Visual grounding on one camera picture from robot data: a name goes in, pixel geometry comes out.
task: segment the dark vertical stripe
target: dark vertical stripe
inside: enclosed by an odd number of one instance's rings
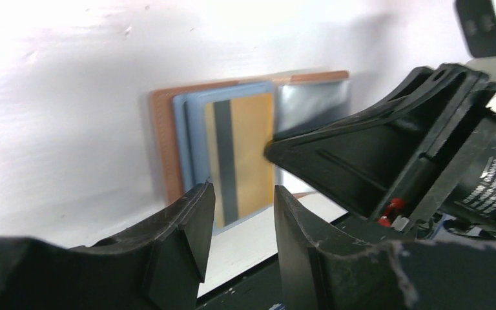
[[[223,221],[225,225],[229,225],[238,220],[230,100],[214,102],[214,118],[216,119],[218,163],[222,183]]]

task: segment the black stripe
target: black stripe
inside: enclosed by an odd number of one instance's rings
[[[238,220],[231,100],[214,102],[214,118],[222,183],[223,221],[229,225]]]

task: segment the black cylinder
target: black cylinder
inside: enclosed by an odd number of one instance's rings
[[[465,172],[442,210],[496,235],[496,137]]]

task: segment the red component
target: red component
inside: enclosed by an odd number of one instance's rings
[[[406,202],[400,198],[393,198],[387,209],[383,212],[383,216],[377,222],[385,227],[391,227],[391,214],[398,214],[406,206]]]

